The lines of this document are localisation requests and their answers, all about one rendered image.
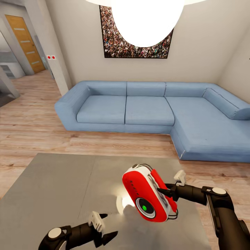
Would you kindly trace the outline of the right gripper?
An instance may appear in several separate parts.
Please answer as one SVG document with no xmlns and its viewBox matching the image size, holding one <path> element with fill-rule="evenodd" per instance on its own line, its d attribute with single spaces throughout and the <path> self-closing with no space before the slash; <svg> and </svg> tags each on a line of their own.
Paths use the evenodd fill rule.
<svg viewBox="0 0 250 250">
<path fill-rule="evenodd" d="M 191 186 L 188 184 L 185 184 L 184 186 L 181 186 L 181 185 L 177 186 L 176 185 L 177 182 L 175 184 L 164 183 L 168 189 L 157 188 L 157 190 L 169 198 L 172 197 L 173 201 L 175 202 L 177 202 L 179 198 L 183 198 L 191 202 L 194 202 L 194 199 L 193 199 L 193 187 L 194 186 Z"/>
</svg>

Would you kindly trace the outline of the radio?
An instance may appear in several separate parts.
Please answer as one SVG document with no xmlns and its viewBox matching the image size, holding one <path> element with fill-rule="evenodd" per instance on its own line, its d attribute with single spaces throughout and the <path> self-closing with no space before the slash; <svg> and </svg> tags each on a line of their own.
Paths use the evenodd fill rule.
<svg viewBox="0 0 250 250">
<path fill-rule="evenodd" d="M 177 219 L 178 209 L 173 198 L 157 190 L 168 189 L 155 169 L 145 164 L 135 164 L 122 177 L 123 184 L 141 216 L 151 222 Z M 176 215 L 169 215 L 170 207 Z M 169 218 L 176 216 L 176 218 Z"/>
</svg>

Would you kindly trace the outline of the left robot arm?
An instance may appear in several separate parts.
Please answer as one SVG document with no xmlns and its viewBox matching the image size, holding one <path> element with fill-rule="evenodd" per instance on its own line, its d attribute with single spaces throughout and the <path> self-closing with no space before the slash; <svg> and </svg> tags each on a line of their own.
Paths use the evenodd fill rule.
<svg viewBox="0 0 250 250">
<path fill-rule="evenodd" d="M 90 241 L 94 242 L 96 248 L 102 244 L 105 246 L 118 234 L 118 231 L 115 231 L 102 237 L 102 232 L 105 230 L 102 219 L 107 216 L 108 214 L 92 211 L 87 223 L 73 228 L 70 225 L 55 227 L 41 241 L 38 250 L 70 250 Z M 66 234 L 63 233 L 63 230 L 66 230 Z"/>
</svg>

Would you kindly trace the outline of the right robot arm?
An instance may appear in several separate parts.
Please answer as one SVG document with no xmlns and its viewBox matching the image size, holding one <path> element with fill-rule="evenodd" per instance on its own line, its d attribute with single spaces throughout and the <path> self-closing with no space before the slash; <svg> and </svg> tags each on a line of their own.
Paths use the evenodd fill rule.
<svg viewBox="0 0 250 250">
<path fill-rule="evenodd" d="M 250 250 L 250 231 L 243 220 L 238 220 L 230 195 L 218 187 L 194 187 L 186 183 L 183 170 L 174 176 L 175 184 L 167 184 L 168 189 L 157 188 L 173 201 L 179 198 L 197 202 L 208 207 L 212 224 L 218 237 L 220 250 Z M 211 190 L 211 191 L 207 191 Z"/>
</svg>

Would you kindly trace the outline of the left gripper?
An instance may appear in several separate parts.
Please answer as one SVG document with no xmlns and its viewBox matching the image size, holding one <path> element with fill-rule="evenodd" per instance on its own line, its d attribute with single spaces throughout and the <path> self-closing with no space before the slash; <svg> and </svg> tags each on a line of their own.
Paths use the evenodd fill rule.
<svg viewBox="0 0 250 250">
<path fill-rule="evenodd" d="M 108 214 L 99 214 L 99 215 L 101 219 L 108 216 Z M 118 231 L 115 231 L 112 233 L 105 234 L 102 237 L 102 232 L 99 233 L 97 230 L 95 230 L 94 226 L 89 227 L 88 223 L 79 225 L 79 228 L 80 228 L 80 243 L 78 246 L 88 243 L 90 241 L 94 242 L 96 248 L 100 247 L 102 244 L 103 246 L 105 246 L 118 234 Z"/>
</svg>

